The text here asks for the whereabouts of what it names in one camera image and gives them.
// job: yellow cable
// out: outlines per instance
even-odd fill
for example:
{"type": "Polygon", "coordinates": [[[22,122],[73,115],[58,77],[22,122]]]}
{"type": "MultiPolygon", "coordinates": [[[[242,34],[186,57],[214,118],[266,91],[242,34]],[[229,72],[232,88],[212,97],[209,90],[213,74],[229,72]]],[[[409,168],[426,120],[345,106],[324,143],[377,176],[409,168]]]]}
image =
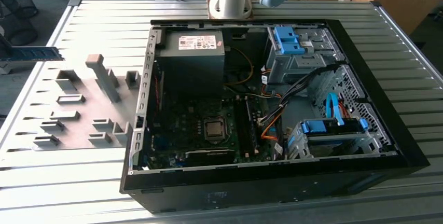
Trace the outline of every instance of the yellow cable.
{"type": "Polygon", "coordinates": [[[228,86],[238,85],[238,84],[241,84],[241,83],[245,83],[245,82],[250,79],[252,74],[253,74],[253,66],[252,66],[250,59],[246,57],[246,55],[245,55],[245,54],[244,54],[237,48],[230,47],[230,49],[234,49],[234,50],[242,55],[244,59],[246,59],[246,61],[248,61],[248,63],[249,63],[249,66],[250,66],[250,72],[249,72],[249,76],[248,76],[248,78],[245,78],[244,80],[237,81],[237,82],[229,82],[229,83],[225,83],[225,85],[228,85],[228,86]]]}

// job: power supply label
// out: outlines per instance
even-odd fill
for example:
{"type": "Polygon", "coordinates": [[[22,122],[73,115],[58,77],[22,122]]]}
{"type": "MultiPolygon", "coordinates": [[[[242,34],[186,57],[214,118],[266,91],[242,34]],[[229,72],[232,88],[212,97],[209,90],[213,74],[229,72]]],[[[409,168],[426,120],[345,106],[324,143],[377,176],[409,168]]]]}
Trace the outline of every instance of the power supply label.
{"type": "Polygon", "coordinates": [[[178,50],[216,49],[214,36],[181,36],[178,50]]]}

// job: floor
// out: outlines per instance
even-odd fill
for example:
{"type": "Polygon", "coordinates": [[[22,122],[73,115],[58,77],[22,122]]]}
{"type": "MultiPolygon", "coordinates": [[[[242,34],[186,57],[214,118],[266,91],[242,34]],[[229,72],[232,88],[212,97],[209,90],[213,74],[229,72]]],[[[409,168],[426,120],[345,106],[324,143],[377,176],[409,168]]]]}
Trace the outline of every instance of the floor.
{"type": "MultiPolygon", "coordinates": [[[[39,10],[38,15],[30,20],[38,32],[38,38],[30,45],[45,46],[69,0],[33,0],[33,2],[39,10]]],[[[443,57],[440,55],[443,51],[443,21],[434,22],[432,18],[426,18],[410,37],[412,41],[424,43],[421,51],[434,67],[443,71],[443,57]]],[[[31,64],[19,65],[9,75],[0,75],[0,115],[7,114],[30,70],[31,64]]]]}

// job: gray plastic block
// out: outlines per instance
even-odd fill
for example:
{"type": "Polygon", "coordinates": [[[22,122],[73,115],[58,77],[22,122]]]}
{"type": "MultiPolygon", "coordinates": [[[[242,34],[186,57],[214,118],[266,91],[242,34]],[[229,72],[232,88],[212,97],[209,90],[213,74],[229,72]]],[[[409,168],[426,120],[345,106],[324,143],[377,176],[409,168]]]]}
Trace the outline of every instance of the gray plastic block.
{"type": "Polygon", "coordinates": [[[59,132],[63,130],[63,124],[61,124],[59,120],[42,121],[39,128],[45,132],[59,132]]]}
{"type": "Polygon", "coordinates": [[[115,75],[113,74],[111,69],[106,68],[105,71],[106,71],[106,74],[107,74],[107,77],[109,77],[109,79],[111,81],[113,86],[117,88],[118,87],[118,80],[115,78],[115,75]]]}
{"type": "Polygon", "coordinates": [[[53,111],[49,119],[78,119],[79,113],[77,111],[53,111]]]}
{"type": "Polygon", "coordinates": [[[79,78],[71,69],[59,70],[54,80],[62,91],[77,90],[71,82],[78,81],[79,78]]]}
{"type": "Polygon", "coordinates": [[[91,125],[97,131],[111,131],[113,122],[110,119],[93,119],[91,125]]]}
{"type": "Polygon", "coordinates": [[[61,95],[58,96],[55,102],[62,104],[78,104],[85,101],[85,98],[81,94],[69,94],[69,95],[61,95]]]}
{"type": "Polygon", "coordinates": [[[89,134],[87,140],[93,145],[105,145],[111,142],[111,139],[105,132],[97,132],[89,134]]]}
{"type": "Polygon", "coordinates": [[[55,146],[59,143],[59,140],[53,135],[35,136],[33,138],[33,143],[37,146],[55,146]]]}
{"type": "Polygon", "coordinates": [[[55,83],[62,91],[75,91],[75,87],[69,79],[55,79],[55,83]]]}
{"type": "Polygon", "coordinates": [[[87,58],[85,60],[85,65],[87,68],[90,68],[94,71],[99,88],[103,90],[110,102],[118,102],[119,96],[114,87],[113,79],[110,79],[107,71],[102,66],[102,60],[103,60],[102,55],[90,54],[87,55],[87,58]]]}
{"type": "Polygon", "coordinates": [[[125,80],[126,87],[129,89],[137,89],[137,88],[139,88],[141,78],[139,78],[138,71],[127,71],[125,73],[123,80],[125,80]]]}
{"type": "Polygon", "coordinates": [[[131,137],[131,126],[129,122],[125,123],[123,129],[125,131],[121,130],[121,127],[117,123],[113,124],[111,134],[121,145],[123,145],[127,142],[129,138],[131,137]]]}

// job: motherboard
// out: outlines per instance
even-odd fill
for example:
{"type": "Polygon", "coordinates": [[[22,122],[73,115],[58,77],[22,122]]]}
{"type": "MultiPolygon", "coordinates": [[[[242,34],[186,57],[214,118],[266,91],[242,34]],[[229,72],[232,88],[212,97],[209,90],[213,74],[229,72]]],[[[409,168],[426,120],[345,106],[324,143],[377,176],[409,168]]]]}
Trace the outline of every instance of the motherboard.
{"type": "Polygon", "coordinates": [[[252,96],[172,101],[154,123],[150,167],[269,161],[270,146],[260,143],[253,124],[262,104],[252,96]]]}

